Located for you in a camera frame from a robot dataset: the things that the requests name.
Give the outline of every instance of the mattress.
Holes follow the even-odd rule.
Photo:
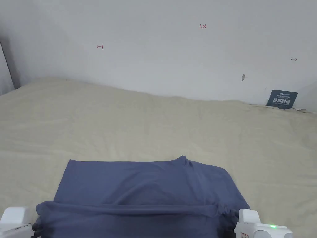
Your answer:
[[[263,223],[314,237],[317,116],[45,79],[0,96],[0,213],[52,200],[70,159],[226,169]]]

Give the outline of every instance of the beige bedsheet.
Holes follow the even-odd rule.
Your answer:
[[[54,198],[69,159],[225,168],[262,222],[316,237],[317,116],[47,79],[0,96],[0,213]]]

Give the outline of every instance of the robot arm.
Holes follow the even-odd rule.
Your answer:
[[[7,208],[0,220],[0,238],[30,238],[34,235],[25,207]]]
[[[293,238],[286,226],[262,224],[257,211],[241,209],[234,230],[236,238]]]

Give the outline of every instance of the red handwritten mark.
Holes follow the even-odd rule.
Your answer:
[[[98,49],[99,49],[100,47],[102,47],[102,50],[103,50],[103,44],[102,44],[101,46],[98,46],[98,45],[97,45],[97,48],[98,48]]]

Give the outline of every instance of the white wall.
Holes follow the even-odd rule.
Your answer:
[[[14,90],[7,62],[0,45],[0,95]]]
[[[316,0],[3,0],[0,37],[16,85],[53,76],[254,104],[278,89],[317,111],[316,12]]]

